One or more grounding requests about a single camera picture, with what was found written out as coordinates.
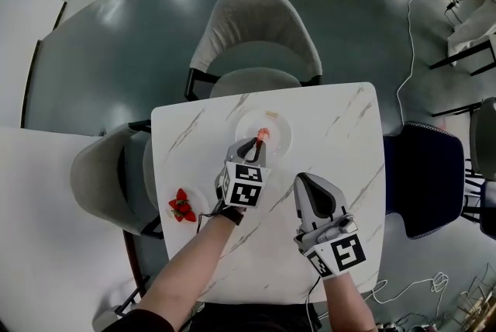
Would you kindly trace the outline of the grey-green chair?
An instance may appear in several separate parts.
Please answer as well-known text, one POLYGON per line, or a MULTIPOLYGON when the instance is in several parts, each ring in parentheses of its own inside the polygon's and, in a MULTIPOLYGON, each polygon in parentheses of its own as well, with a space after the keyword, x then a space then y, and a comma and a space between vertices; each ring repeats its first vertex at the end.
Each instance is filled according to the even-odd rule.
POLYGON ((496 182, 496 97, 455 109, 433 113, 432 117, 470 115, 469 141, 472 170, 496 182))

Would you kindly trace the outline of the person's dark shirt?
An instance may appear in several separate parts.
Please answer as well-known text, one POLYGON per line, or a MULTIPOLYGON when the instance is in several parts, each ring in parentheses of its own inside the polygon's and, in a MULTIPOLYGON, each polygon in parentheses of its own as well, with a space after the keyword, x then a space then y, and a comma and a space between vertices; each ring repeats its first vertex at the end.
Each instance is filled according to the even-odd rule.
POLYGON ((132 310, 102 332, 175 332, 162 316, 148 310, 132 310))

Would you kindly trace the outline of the red strawberries on small plate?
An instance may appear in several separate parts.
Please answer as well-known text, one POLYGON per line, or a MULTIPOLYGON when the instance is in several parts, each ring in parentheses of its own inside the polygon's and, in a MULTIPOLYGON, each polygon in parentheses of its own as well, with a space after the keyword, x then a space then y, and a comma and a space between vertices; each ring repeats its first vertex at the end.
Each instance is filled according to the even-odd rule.
POLYGON ((165 220, 174 225, 192 227, 201 213, 207 214, 209 211, 208 200, 197 188, 181 186, 166 194, 165 220))

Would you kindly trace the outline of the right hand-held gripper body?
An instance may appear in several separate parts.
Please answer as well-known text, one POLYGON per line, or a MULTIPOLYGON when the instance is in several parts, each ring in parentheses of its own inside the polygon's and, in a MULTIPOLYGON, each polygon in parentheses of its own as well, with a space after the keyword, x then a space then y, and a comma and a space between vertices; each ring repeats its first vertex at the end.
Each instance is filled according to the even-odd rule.
POLYGON ((298 250, 312 264, 320 278, 328 279, 347 273, 366 261, 354 215, 349 212, 345 195, 333 183, 336 210, 331 217, 316 217, 306 200, 299 181, 294 179, 294 200, 301 221, 294 239, 298 250))

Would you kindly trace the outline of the person's right forearm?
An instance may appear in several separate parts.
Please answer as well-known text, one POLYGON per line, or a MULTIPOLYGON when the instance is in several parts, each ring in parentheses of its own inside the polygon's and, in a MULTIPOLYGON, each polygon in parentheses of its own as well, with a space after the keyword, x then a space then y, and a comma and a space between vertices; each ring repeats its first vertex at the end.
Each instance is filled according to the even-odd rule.
POLYGON ((323 280, 332 332, 378 332, 369 306, 349 273, 323 280))

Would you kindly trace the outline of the person's left forearm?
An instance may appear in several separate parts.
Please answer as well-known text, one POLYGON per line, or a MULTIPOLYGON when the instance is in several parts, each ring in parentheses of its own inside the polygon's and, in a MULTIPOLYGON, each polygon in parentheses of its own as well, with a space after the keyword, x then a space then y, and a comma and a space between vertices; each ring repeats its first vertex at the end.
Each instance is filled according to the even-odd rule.
POLYGON ((136 309, 162 316, 178 332, 212 278, 235 227, 221 214, 211 217, 166 264, 136 309))

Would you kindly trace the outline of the black wrist band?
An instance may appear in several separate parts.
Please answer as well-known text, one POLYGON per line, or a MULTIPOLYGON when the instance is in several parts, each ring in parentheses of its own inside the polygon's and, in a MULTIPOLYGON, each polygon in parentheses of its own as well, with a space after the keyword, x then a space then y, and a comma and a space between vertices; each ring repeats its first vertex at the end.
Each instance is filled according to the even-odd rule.
POLYGON ((241 221, 243 220, 243 213, 244 209, 234 206, 227 206, 220 212, 222 216, 231 220, 237 226, 239 226, 241 221))

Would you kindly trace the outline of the dark blue chair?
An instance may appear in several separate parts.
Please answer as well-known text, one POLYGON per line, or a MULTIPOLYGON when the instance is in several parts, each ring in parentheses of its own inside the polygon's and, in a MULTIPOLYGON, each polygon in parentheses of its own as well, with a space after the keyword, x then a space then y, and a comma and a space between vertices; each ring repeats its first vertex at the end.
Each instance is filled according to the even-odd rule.
POLYGON ((461 141, 437 127, 406 122, 383 142, 386 214, 401 216, 406 236, 416 240, 455 221, 465 187, 461 141))

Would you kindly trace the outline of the white round plate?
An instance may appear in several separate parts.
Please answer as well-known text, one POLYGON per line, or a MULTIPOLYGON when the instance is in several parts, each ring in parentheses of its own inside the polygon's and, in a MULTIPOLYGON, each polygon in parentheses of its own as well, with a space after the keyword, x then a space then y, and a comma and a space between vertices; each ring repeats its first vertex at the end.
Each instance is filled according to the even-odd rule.
POLYGON ((245 113, 235 128, 235 140, 257 137, 266 145, 267 157, 283 157, 291 147, 290 123, 277 112, 253 109, 245 113))

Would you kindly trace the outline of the black-legged side table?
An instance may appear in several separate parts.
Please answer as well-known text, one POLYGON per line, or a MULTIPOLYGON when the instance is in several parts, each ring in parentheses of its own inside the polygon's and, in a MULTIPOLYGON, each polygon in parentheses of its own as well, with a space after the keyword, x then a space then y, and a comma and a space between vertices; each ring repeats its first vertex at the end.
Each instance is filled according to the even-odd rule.
POLYGON ((447 58, 431 65, 430 70, 489 49, 493 61, 470 73, 476 76, 496 68, 496 3, 485 2, 470 17, 455 28, 447 39, 447 58))

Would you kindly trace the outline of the person's dark trousers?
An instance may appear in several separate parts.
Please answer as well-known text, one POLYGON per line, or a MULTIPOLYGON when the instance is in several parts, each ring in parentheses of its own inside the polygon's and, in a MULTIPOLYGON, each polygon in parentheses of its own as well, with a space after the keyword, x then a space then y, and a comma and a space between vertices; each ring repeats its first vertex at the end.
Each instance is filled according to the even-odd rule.
POLYGON ((321 328, 312 304, 206 303, 188 332, 318 332, 321 328))

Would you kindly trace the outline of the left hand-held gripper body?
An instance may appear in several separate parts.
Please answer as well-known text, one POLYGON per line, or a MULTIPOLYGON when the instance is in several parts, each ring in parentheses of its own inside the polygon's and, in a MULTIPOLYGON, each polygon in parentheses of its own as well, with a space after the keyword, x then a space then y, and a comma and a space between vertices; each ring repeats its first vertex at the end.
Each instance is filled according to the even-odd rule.
POLYGON ((234 143, 227 150, 222 170, 215 180, 215 193, 218 197, 216 209, 227 206, 255 209, 258 207, 264 188, 266 187, 271 170, 267 167, 266 145, 264 163, 247 163, 236 155, 243 139, 234 143))

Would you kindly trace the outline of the grey upholstered chair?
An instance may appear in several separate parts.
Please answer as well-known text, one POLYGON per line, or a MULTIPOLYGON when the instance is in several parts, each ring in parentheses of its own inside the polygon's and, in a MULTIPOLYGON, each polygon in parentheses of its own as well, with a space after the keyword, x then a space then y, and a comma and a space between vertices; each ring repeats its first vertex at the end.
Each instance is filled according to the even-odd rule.
POLYGON ((71 165, 70 184, 77 204, 87 213, 136 236, 164 238, 160 217, 145 221, 126 198, 125 147, 136 134, 151 133, 149 119, 124 123, 79 152, 71 165))
POLYGON ((184 97, 198 100, 195 83, 212 85, 211 98, 253 92, 300 88, 322 83, 322 62, 296 8, 289 0, 218 0, 193 53, 184 97), (271 45, 291 51, 303 63, 308 80, 275 67, 258 66, 253 59, 244 68, 223 75, 208 71, 227 51, 246 45, 271 45))

